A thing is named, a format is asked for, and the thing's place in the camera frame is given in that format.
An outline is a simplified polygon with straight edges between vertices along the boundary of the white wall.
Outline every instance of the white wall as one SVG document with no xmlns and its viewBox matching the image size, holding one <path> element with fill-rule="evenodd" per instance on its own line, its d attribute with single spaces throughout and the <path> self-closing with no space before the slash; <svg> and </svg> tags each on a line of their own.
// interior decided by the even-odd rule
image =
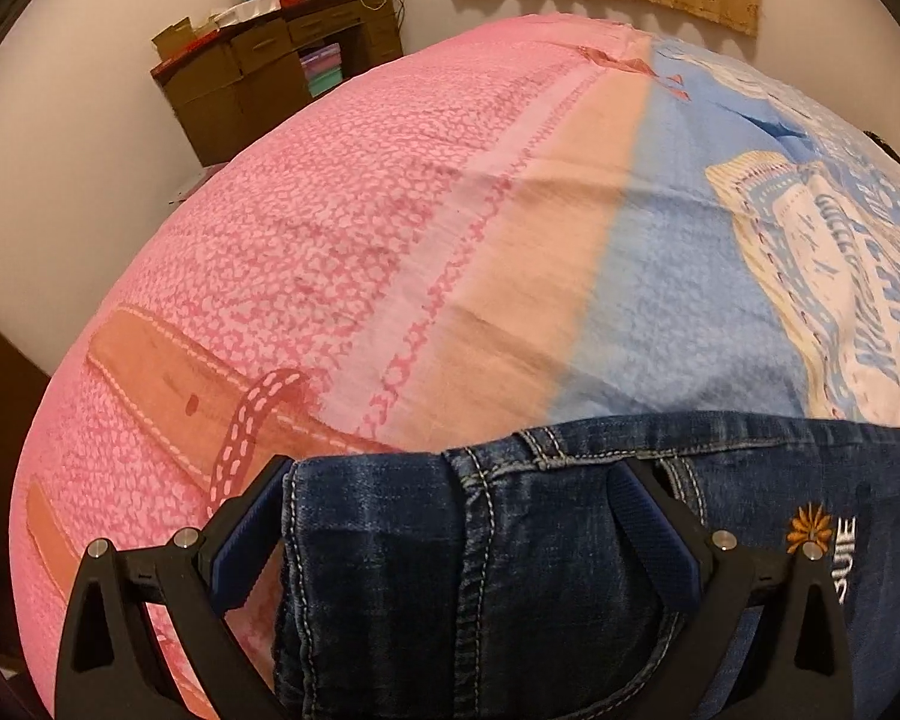
<svg viewBox="0 0 900 720">
<path fill-rule="evenodd" d="M 35 0 L 0 47 L 0 329 L 45 370 L 199 170 L 149 38 L 229 1 Z M 641 1 L 407 0 L 404 44 L 553 10 L 744 58 L 900 151 L 900 29 L 879 0 L 764 0 L 755 41 Z"/>
</svg>

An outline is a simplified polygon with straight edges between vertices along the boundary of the dark blue jeans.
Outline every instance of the dark blue jeans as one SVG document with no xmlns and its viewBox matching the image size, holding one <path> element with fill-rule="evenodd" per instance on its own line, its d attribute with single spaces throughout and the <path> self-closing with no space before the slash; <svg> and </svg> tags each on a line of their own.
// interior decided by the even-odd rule
<svg viewBox="0 0 900 720">
<path fill-rule="evenodd" d="M 285 480 L 275 683 L 304 717 L 612 717 L 682 618 L 607 501 L 653 464 L 711 530 L 826 551 L 856 716 L 900 689 L 900 430 L 736 413 L 535 428 L 442 455 L 309 460 Z M 747 613 L 701 717 L 742 663 Z"/>
</svg>

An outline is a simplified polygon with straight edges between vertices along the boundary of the bedsheet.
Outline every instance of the bedsheet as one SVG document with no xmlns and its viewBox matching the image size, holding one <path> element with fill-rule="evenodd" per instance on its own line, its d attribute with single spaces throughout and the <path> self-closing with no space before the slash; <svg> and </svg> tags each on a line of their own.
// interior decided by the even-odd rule
<svg viewBox="0 0 900 720">
<path fill-rule="evenodd" d="M 665 410 L 900 426 L 900 166 L 742 63 L 602 20 L 371 71 L 174 213 L 55 373 L 10 526 L 37 688 L 85 544 L 202 526 L 276 453 Z M 267 679 L 277 574 L 227 618 Z"/>
</svg>

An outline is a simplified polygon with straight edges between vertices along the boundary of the orange flower embroidery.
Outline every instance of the orange flower embroidery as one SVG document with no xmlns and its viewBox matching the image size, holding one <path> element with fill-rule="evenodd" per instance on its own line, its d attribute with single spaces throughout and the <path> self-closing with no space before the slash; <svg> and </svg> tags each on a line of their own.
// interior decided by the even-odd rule
<svg viewBox="0 0 900 720">
<path fill-rule="evenodd" d="M 813 541 L 826 552 L 830 537 L 833 536 L 830 519 L 830 515 L 823 512 L 823 504 L 817 507 L 816 512 L 812 503 L 807 504 L 806 512 L 800 507 L 797 516 L 790 520 L 793 529 L 787 535 L 787 541 L 790 543 L 787 552 L 793 555 L 807 541 Z"/>
</svg>

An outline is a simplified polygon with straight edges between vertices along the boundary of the desk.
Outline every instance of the desk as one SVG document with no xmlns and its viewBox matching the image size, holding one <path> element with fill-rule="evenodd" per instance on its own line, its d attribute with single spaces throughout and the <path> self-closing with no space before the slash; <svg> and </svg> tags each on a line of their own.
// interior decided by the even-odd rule
<svg viewBox="0 0 900 720">
<path fill-rule="evenodd" d="M 210 166 L 312 103 L 300 52 L 331 43 L 344 80 L 403 56 L 394 0 L 303 1 L 207 35 L 151 76 Z"/>
</svg>

